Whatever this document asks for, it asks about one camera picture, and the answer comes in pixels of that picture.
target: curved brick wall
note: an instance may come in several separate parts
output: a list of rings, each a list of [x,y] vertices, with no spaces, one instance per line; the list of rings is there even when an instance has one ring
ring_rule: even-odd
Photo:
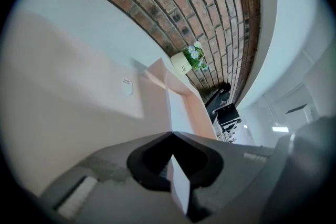
[[[259,0],[109,0],[172,56],[199,40],[208,69],[187,75],[206,102],[223,81],[235,102],[257,48]]]

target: fluorescent light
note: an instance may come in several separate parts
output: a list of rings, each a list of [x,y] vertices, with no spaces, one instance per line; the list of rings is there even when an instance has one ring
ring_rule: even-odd
[[[274,132],[283,132],[283,133],[289,133],[289,130],[287,127],[272,127]]]

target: recessed ceiling light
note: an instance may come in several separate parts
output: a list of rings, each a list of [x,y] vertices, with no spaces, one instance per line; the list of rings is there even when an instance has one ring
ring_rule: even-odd
[[[287,127],[272,127],[274,132],[283,132],[283,133],[289,133],[289,130]]]

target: white flower pot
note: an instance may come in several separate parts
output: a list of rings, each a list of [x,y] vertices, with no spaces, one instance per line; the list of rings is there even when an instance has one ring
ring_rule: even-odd
[[[187,58],[185,58],[183,52],[179,52],[170,58],[173,67],[180,73],[180,74],[187,74],[191,69],[192,66],[188,62]]]

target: potted plant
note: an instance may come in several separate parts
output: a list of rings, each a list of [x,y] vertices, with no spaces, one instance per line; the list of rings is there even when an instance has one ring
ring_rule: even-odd
[[[193,46],[188,46],[185,50],[171,57],[173,67],[181,74],[188,73],[192,68],[207,68],[207,65],[203,61],[204,51],[199,41],[196,41]]]

